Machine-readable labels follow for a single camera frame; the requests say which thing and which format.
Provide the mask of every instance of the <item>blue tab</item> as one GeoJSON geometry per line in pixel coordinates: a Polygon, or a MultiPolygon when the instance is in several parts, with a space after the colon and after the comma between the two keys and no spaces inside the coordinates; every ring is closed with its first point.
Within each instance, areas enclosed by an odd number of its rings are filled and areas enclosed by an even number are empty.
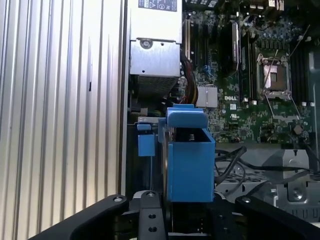
{"type": "Polygon", "coordinates": [[[201,108],[167,108],[167,125],[170,128],[206,129],[208,117],[201,108]]]}
{"type": "Polygon", "coordinates": [[[158,142],[163,143],[164,142],[164,131],[165,131],[165,126],[167,123],[167,119],[165,117],[159,118],[158,122],[158,142]]]}
{"type": "Polygon", "coordinates": [[[136,128],[138,131],[150,131],[151,125],[150,124],[137,124],[136,128]]]}
{"type": "Polygon", "coordinates": [[[138,135],[138,156],[154,157],[156,155],[156,143],[154,134],[138,135]]]}
{"type": "Polygon", "coordinates": [[[194,109],[195,105],[193,104],[173,104],[173,108],[177,109],[194,109]]]}

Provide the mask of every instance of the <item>wire bundle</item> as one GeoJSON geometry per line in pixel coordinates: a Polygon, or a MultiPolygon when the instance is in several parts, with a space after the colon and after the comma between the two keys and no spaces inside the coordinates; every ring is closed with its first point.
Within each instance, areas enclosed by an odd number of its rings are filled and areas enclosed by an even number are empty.
{"type": "Polygon", "coordinates": [[[238,182],[238,184],[231,189],[230,191],[228,191],[226,193],[225,196],[229,196],[231,194],[233,194],[241,185],[242,183],[246,180],[246,169],[243,166],[246,166],[250,169],[253,170],[260,170],[260,171],[276,171],[276,172],[288,172],[288,171],[298,171],[298,170],[304,170],[302,172],[299,172],[297,174],[295,174],[292,177],[289,178],[285,178],[282,180],[277,180],[277,181],[264,181],[262,183],[260,183],[259,185],[257,185],[256,187],[254,187],[247,195],[252,195],[254,193],[256,193],[259,189],[261,189],[264,185],[266,184],[286,184],[289,182],[292,182],[298,178],[301,178],[305,175],[307,175],[310,170],[307,168],[303,168],[303,167],[293,167],[293,166],[255,166],[252,165],[246,161],[244,161],[243,159],[241,159],[241,156],[247,151],[247,148],[242,146],[234,151],[226,151],[226,150],[220,150],[220,149],[216,149],[215,153],[216,154],[222,154],[222,156],[218,156],[216,157],[215,161],[216,162],[230,162],[229,165],[226,167],[225,171],[220,174],[217,168],[217,165],[215,165],[217,172],[218,172],[218,176],[216,176],[214,178],[215,184],[219,185],[221,184],[224,180],[227,179],[227,177],[230,175],[231,171],[233,170],[233,168],[237,165],[242,169],[243,172],[243,176],[241,178],[241,180],[238,182]]]}
{"type": "Polygon", "coordinates": [[[183,70],[185,72],[187,86],[185,90],[185,96],[182,97],[180,104],[196,104],[199,93],[198,93],[196,78],[193,72],[192,63],[183,54],[181,54],[181,61],[183,65],[183,70]]]}

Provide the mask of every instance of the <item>corrugated aluminum side panel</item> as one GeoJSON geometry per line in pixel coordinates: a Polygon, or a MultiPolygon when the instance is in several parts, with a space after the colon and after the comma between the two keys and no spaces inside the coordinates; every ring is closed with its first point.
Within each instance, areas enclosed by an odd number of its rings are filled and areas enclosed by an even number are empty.
{"type": "Polygon", "coordinates": [[[0,240],[118,190],[122,0],[0,0],[0,240]]]}

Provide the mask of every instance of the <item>motherboard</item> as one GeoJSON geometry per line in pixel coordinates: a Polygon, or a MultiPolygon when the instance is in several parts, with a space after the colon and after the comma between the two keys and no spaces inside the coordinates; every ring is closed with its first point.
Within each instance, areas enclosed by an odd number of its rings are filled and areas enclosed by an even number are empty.
{"type": "MultiPolygon", "coordinates": [[[[207,112],[216,142],[308,142],[314,103],[302,66],[307,62],[300,49],[308,42],[305,29],[282,16],[272,24],[246,11],[226,18],[215,11],[192,11],[184,23],[193,33],[188,51],[199,91],[197,106],[207,112]],[[232,43],[225,36],[233,34],[234,26],[239,52],[230,59],[232,43]]],[[[179,82],[183,89],[185,82],[179,82]]]]}

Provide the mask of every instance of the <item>white label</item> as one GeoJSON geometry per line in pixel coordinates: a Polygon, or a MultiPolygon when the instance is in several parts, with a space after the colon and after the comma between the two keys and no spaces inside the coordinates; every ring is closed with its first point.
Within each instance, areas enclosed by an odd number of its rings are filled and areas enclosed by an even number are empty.
{"type": "Polygon", "coordinates": [[[235,96],[224,96],[224,100],[226,101],[237,101],[235,96]]]}
{"type": "Polygon", "coordinates": [[[237,110],[236,104],[230,104],[230,110],[237,110]]]}

